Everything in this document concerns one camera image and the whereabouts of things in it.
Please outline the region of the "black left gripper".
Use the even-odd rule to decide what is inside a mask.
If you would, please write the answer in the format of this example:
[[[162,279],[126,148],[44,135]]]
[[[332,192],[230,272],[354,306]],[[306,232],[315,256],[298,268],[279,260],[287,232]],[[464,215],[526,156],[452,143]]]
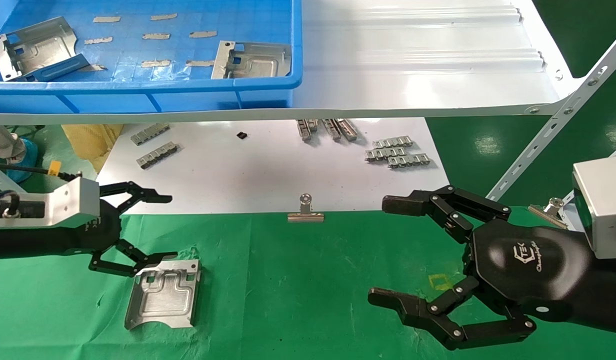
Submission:
[[[177,251],[146,254],[129,241],[119,239],[121,234],[119,213],[125,213],[138,202],[167,204],[173,200],[173,196],[159,194],[153,188],[141,187],[132,181],[99,187],[100,198],[119,194],[130,194],[130,198],[116,207],[101,199],[99,201],[100,213],[96,219],[91,219],[75,228],[50,228],[49,248],[45,254],[52,256],[91,255],[91,271],[122,277],[134,277],[144,269],[156,267],[164,260],[176,258]],[[103,260],[102,254],[113,245],[117,251],[132,260],[134,265]]]

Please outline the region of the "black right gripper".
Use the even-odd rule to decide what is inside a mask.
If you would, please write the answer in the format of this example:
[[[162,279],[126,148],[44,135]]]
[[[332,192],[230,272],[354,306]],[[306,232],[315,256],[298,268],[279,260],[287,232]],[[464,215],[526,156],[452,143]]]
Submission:
[[[583,326],[609,324],[601,291],[603,261],[582,232],[511,224],[509,207],[451,185],[386,195],[382,211],[428,216],[457,243],[471,241],[471,276],[432,301],[378,287],[368,292],[370,305],[394,310],[402,325],[428,332],[447,350],[522,342],[536,330],[525,315]],[[464,215],[485,224],[474,230]],[[470,325],[452,321],[450,313],[474,294],[506,318]]]

